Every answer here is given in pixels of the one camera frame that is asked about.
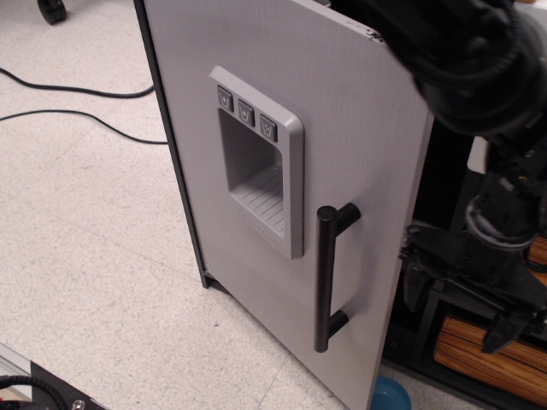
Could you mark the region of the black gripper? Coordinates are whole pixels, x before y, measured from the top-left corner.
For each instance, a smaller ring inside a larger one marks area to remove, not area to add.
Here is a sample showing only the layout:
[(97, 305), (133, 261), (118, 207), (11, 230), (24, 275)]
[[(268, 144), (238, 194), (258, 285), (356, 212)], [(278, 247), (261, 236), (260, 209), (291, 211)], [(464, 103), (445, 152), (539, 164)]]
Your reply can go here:
[(426, 303), (436, 281), (452, 284), (497, 311), (482, 353), (495, 354), (521, 334), (546, 328), (546, 286), (516, 251), (481, 243), (466, 231), (410, 225), (401, 248), (403, 300), (413, 313)]

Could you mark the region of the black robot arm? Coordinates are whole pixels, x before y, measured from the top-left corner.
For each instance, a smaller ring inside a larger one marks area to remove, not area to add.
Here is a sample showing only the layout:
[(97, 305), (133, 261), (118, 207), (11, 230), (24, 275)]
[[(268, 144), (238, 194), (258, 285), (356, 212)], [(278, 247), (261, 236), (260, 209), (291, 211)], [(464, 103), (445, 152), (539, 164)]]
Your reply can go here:
[(485, 176), (460, 232), (410, 226), (404, 298), (434, 281), (493, 306), (482, 349), (494, 354), (546, 325), (546, 289), (522, 253), (546, 233), (546, 40), (510, 1), (351, 1), (446, 128), (487, 142)]

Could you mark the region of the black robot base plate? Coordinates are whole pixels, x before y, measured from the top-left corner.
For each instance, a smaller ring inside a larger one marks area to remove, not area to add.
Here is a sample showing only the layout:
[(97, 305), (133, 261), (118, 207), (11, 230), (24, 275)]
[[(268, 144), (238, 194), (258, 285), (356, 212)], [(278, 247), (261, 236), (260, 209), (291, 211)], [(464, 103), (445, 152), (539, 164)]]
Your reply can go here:
[[(31, 362), (31, 376), (46, 382), (63, 399), (67, 409), (105, 410), (106, 407), (86, 393), (76, 389), (55, 374), (49, 372), (39, 364)], [(45, 405), (49, 409), (57, 409), (55, 401), (43, 390), (32, 387), (32, 402)]]

